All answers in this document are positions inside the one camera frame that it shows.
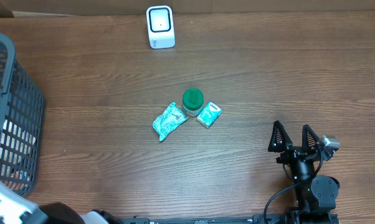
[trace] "wooden table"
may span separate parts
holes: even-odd
[[[118,217],[262,213],[290,185],[267,152],[279,119],[341,148],[341,223],[375,223],[375,11],[175,15],[176,46],[149,47],[145,16],[0,19],[47,100],[30,200]],[[160,143],[152,122],[188,88],[224,111]],[[269,213],[294,203],[276,199]]]

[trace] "crumpled plastic wrapper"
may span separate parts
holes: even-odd
[[[160,135],[160,141],[164,141],[167,136],[174,131],[179,125],[188,120],[188,117],[177,108],[175,102],[172,102],[164,113],[153,121],[153,128]]]
[[[206,128],[210,128],[221,113],[222,110],[215,103],[208,102],[207,106],[197,116],[197,120]]]

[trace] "blue snack packet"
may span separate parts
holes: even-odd
[[[153,121],[153,128],[160,135],[160,141],[164,141],[172,131],[188,119],[175,105],[176,103],[172,102],[164,113]]]
[[[207,106],[197,116],[197,120],[206,128],[210,128],[221,113],[222,110],[217,105],[213,102],[208,102]]]

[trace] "white object inside basket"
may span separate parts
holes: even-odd
[[[11,121],[9,122],[9,125],[7,125],[7,120],[5,120],[3,124],[3,129],[6,130],[6,128],[8,132],[13,133],[13,135],[21,138],[23,142],[19,141],[18,139],[14,139],[12,136],[7,136],[5,133],[2,132],[1,144],[4,144],[7,147],[10,147],[11,149],[20,153],[16,154],[11,151],[8,151],[7,149],[4,150],[2,147],[0,147],[0,159],[3,159],[4,161],[8,161],[15,165],[19,165],[23,159],[23,157],[20,156],[20,154],[30,154],[31,153],[30,146],[33,146],[36,143],[36,138],[32,136],[31,134],[29,134],[27,131],[18,127],[16,124],[13,124]],[[5,165],[0,164],[0,167],[1,166],[2,166],[2,170],[1,170],[0,175],[2,176],[10,177],[12,175],[16,175],[16,178],[19,178],[19,179],[25,179],[25,180],[30,179],[29,174],[26,172],[20,171],[20,173],[18,173],[18,171],[16,171],[17,173],[13,174],[15,170],[12,169],[11,167],[8,166],[7,169],[4,169]]]

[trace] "white device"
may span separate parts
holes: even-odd
[[[175,46],[173,11],[168,6],[152,6],[146,11],[149,42],[153,49]]]

